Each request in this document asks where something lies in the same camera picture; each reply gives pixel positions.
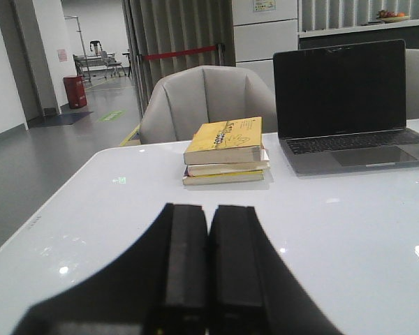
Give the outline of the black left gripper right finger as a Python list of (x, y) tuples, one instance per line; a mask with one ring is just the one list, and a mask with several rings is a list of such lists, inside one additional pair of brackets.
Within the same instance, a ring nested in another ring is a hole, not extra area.
[(253, 207), (221, 205), (209, 233), (211, 334), (339, 334), (278, 255)]

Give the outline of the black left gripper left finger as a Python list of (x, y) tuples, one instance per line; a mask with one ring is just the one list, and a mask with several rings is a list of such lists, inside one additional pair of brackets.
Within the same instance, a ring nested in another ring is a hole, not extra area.
[(164, 206), (142, 236), (83, 282), (34, 304), (14, 334), (205, 334), (207, 222)]

